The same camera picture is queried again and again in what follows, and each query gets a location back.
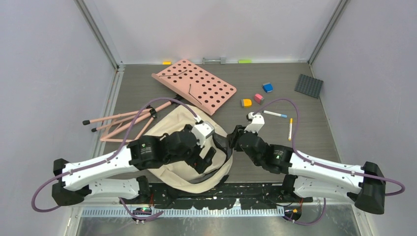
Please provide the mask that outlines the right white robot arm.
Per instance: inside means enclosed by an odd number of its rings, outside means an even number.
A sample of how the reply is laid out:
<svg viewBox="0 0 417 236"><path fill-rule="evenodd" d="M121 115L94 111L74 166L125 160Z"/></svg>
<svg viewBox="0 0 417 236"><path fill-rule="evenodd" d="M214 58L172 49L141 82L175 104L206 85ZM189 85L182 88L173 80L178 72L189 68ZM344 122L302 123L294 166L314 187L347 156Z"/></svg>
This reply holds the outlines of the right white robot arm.
<svg viewBox="0 0 417 236"><path fill-rule="evenodd" d="M266 143L257 133L238 125L226 136L228 147L243 151L255 166L273 174L284 174L281 197L293 202L296 198L329 198L346 200L371 214L384 214L386 181L373 162L347 165L323 160L293 148Z"/></svg>

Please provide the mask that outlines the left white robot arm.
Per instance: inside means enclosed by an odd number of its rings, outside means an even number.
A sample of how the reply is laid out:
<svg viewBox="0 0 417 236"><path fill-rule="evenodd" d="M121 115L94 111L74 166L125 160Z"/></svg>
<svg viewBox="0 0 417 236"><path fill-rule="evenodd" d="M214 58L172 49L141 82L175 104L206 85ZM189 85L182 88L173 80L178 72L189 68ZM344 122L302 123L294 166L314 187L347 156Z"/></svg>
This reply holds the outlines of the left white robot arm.
<svg viewBox="0 0 417 236"><path fill-rule="evenodd" d="M100 156L98 162L88 160L70 163L64 159L54 161L54 174L58 182L52 186L52 197L58 206L72 206L93 197L135 199L146 203L151 196L145 177L113 179L115 175L139 170L158 169L163 165L185 162L202 174L212 164L216 149L210 147L205 157L200 153L206 140L214 134L208 122L162 136L144 135L123 146L119 153Z"/></svg>

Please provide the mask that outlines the cream canvas backpack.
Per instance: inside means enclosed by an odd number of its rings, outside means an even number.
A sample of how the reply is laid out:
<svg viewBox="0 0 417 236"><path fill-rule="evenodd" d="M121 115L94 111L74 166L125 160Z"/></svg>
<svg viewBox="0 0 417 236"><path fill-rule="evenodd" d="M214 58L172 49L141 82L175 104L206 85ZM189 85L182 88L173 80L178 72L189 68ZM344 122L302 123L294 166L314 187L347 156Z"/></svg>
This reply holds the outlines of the cream canvas backpack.
<svg viewBox="0 0 417 236"><path fill-rule="evenodd" d="M156 153L162 154L162 165L148 171L174 189L203 193L218 185L232 167L227 133L195 106L179 105L144 135L161 139Z"/></svg>

